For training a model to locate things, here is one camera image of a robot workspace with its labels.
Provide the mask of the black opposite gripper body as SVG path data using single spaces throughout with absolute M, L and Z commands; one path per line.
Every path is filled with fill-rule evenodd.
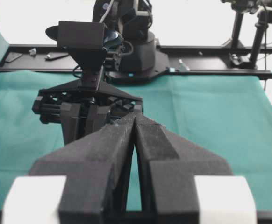
M 132 96 L 104 81 L 84 84 L 80 79 L 48 89 L 41 89 L 32 111 L 42 123 L 60 123 L 62 103 L 80 104 L 80 117 L 87 118 L 90 107 L 108 107 L 111 119 L 119 119 L 130 112 L 143 112 L 143 99 Z

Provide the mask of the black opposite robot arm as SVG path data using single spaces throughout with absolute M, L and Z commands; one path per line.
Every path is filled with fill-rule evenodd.
M 231 176 L 225 159 L 143 114 L 143 100 L 105 81 L 156 65 L 151 4 L 98 0 L 92 22 L 60 21 L 46 35 L 82 73 L 41 89 L 32 110 L 62 126 L 64 147 L 36 160 L 30 176 L 63 177 L 61 224 L 199 221 L 195 177 Z

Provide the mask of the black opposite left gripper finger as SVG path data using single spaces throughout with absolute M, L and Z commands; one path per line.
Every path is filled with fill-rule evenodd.
M 63 102 L 60 107 L 60 119 L 64 138 L 67 145 L 78 139 L 81 104 Z
M 87 135 L 109 123 L 109 106 L 92 105 L 87 115 Z

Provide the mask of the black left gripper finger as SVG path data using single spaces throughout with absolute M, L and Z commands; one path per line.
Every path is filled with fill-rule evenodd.
M 142 209 L 158 224 L 197 224 L 195 175 L 233 175 L 230 165 L 141 114 L 134 124 Z
M 32 176 L 66 176 L 61 223 L 102 224 L 107 213 L 125 211 L 135 117 L 130 113 L 35 161 Z

